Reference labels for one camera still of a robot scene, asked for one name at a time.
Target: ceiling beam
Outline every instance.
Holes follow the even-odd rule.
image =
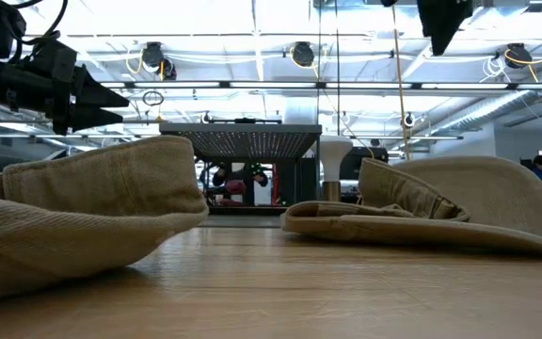
[[[256,73],[259,75],[259,81],[264,81],[263,57],[261,51],[261,35],[256,23],[256,0],[250,2],[252,6],[252,35],[254,36],[254,55],[256,58]]]
[[[406,66],[405,70],[403,71],[403,74],[401,75],[401,78],[403,79],[403,81],[405,81],[405,79],[407,79],[415,71],[417,71],[417,69],[419,69],[423,65],[423,63],[426,61],[428,56],[432,55],[431,48],[432,48],[432,44],[430,42],[428,42],[425,45],[425,47],[423,47],[423,49],[420,51],[420,53],[417,54],[417,56],[415,56],[413,61],[411,61]]]

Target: table surface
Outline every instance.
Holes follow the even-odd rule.
[[[542,260],[198,228],[0,300],[0,338],[542,338]]]

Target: pipe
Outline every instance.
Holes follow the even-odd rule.
[[[54,131],[51,128],[46,126],[39,125],[28,125],[28,123],[34,123],[33,121],[27,121],[23,119],[14,120],[13,112],[4,109],[0,106],[0,121],[12,121],[12,122],[0,122],[0,127],[21,132],[27,135],[50,135]],[[44,139],[45,142],[55,145],[57,147],[69,147],[73,145],[85,146],[86,143],[80,140],[68,140],[64,142],[64,145],[61,145],[61,142],[57,140],[48,140]]]
[[[430,135],[445,132],[452,128],[468,129],[494,121],[513,111],[531,105],[539,98],[536,91],[520,90],[499,98],[484,99],[483,101],[470,105],[439,122],[431,131]]]

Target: lamp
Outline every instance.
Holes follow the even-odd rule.
[[[324,200],[340,201],[340,165],[348,152],[353,148],[349,137],[320,136],[320,159],[324,166]]]

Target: hat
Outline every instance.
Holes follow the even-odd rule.
[[[446,244],[542,254],[542,182],[496,157],[444,157],[393,167],[365,159],[362,205],[302,202],[284,231],[376,244]]]
[[[152,137],[0,173],[0,297],[130,265],[208,213],[193,148]]]

